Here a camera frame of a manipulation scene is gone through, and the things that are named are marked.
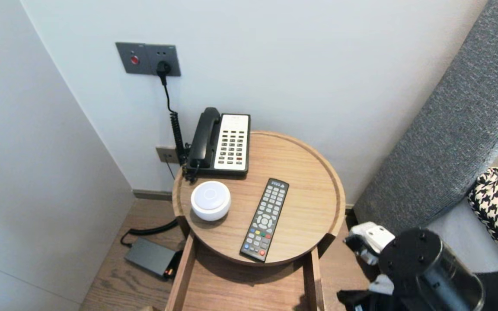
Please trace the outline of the curved wooden table drawer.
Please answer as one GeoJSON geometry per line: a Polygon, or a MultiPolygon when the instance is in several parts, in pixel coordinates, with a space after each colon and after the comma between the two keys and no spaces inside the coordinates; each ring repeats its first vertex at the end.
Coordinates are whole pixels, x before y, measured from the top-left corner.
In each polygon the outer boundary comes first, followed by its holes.
{"type": "Polygon", "coordinates": [[[244,266],[210,252],[190,232],[164,308],[140,311],[326,311],[319,252],[292,263],[244,266]]]}

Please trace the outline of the black TV remote control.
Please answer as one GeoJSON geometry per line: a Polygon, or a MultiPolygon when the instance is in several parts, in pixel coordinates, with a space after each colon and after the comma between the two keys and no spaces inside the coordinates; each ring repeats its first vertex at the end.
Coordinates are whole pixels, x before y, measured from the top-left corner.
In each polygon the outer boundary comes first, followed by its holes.
{"type": "Polygon", "coordinates": [[[243,239],[240,254],[257,262],[265,262],[277,228],[289,184],[270,178],[243,239]]]}

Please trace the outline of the white round smart speaker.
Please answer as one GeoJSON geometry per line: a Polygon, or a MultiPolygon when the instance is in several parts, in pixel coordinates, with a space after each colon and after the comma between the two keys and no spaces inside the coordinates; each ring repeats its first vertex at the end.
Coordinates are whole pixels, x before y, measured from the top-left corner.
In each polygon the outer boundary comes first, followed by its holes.
{"type": "Polygon", "coordinates": [[[228,187],[219,181],[206,181],[191,194],[195,215],[204,221],[221,220],[230,210],[232,197],[228,187]]]}

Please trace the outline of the round wooden side table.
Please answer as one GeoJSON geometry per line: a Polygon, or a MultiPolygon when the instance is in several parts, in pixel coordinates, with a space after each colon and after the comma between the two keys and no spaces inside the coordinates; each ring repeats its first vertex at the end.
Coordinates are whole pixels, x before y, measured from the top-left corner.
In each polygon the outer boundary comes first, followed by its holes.
{"type": "Polygon", "coordinates": [[[178,171],[172,188],[172,209],[182,232],[217,255],[246,266],[290,263],[317,250],[324,254],[336,239],[345,216],[345,193],[334,168],[314,148],[285,134],[255,131],[249,142],[249,169],[244,177],[198,174],[186,181],[178,171]],[[240,253],[251,219],[270,178],[289,185],[264,262],[240,253]],[[191,208],[192,191],[206,181],[225,184],[232,197],[228,213],[204,221],[191,208]]]}

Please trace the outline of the gray fabric headboard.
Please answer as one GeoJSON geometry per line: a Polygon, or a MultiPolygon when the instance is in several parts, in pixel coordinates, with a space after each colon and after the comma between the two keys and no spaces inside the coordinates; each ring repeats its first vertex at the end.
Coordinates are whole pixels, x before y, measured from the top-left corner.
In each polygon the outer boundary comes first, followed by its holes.
{"type": "Polygon", "coordinates": [[[431,96],[354,205],[394,234],[464,199],[498,154],[498,0],[488,0],[431,96]]]}

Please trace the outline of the black and white telephone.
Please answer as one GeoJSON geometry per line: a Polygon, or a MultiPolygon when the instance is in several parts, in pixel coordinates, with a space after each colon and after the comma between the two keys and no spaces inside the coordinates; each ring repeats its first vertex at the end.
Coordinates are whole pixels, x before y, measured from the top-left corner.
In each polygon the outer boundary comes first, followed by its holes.
{"type": "Polygon", "coordinates": [[[249,169],[250,126],[249,114],[220,114],[213,131],[215,147],[210,167],[189,168],[186,161],[186,173],[196,177],[246,176],[249,169]]]}

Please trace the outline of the gray power adapter box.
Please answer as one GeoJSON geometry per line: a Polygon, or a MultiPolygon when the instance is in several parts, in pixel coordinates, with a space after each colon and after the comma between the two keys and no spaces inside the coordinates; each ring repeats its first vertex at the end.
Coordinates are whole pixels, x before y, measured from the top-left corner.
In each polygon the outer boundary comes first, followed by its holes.
{"type": "Polygon", "coordinates": [[[145,238],[138,238],[126,253],[125,260],[161,278],[169,278],[177,252],[145,238]]]}

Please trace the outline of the black telephone handset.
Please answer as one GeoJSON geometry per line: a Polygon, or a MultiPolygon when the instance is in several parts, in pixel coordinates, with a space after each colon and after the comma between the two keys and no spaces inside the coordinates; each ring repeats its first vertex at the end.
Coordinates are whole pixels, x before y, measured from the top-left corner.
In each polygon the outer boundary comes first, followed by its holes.
{"type": "Polygon", "coordinates": [[[213,131],[220,114],[217,108],[206,108],[201,113],[196,126],[186,166],[189,168],[209,168],[213,159],[215,142],[213,131]]]}

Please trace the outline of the beige wall phone jack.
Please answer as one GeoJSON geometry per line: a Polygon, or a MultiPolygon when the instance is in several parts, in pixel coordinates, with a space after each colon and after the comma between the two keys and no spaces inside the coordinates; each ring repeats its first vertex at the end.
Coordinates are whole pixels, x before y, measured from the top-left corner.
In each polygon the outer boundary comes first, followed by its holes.
{"type": "Polygon", "coordinates": [[[178,154],[174,147],[156,147],[158,158],[163,163],[179,164],[178,154]]]}

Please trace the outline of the gray wall power socket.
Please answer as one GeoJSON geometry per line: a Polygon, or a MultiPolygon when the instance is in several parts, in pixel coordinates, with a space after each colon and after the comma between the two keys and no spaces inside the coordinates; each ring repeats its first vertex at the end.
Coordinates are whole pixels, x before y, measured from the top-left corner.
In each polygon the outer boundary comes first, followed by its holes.
{"type": "Polygon", "coordinates": [[[177,55],[176,46],[173,44],[146,44],[147,57],[150,61],[151,75],[156,76],[157,65],[161,61],[168,63],[171,66],[171,71],[168,76],[180,77],[181,69],[177,55]]]}

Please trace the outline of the gray wall switch red button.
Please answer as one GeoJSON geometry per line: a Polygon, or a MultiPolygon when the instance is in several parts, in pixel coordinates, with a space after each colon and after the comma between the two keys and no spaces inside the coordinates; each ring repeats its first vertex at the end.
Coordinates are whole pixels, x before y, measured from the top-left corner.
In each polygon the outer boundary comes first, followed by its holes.
{"type": "Polygon", "coordinates": [[[115,45],[126,73],[152,73],[144,43],[116,42],[115,45]]]}

